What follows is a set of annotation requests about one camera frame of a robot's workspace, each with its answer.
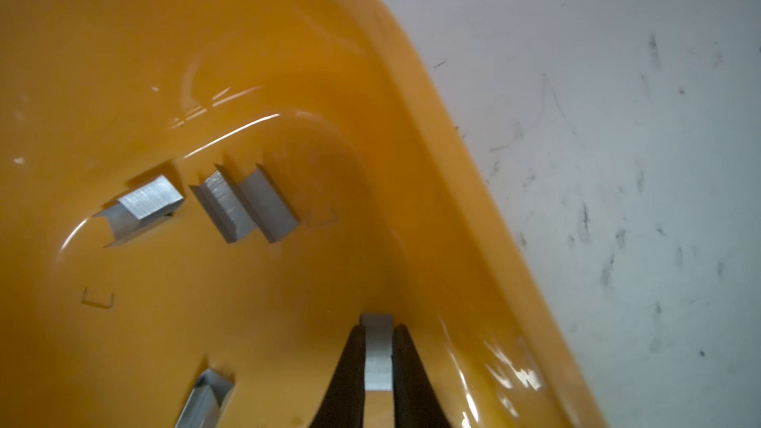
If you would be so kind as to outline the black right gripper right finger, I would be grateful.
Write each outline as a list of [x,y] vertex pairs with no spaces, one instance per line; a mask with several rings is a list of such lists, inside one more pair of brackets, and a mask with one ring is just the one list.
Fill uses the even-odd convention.
[[396,428],[450,428],[406,326],[392,333],[392,383]]

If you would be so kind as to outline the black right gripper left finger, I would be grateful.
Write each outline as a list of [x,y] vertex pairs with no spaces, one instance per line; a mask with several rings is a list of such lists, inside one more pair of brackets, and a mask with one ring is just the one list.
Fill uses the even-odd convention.
[[366,331],[350,332],[326,394],[310,428],[362,428],[366,399]]

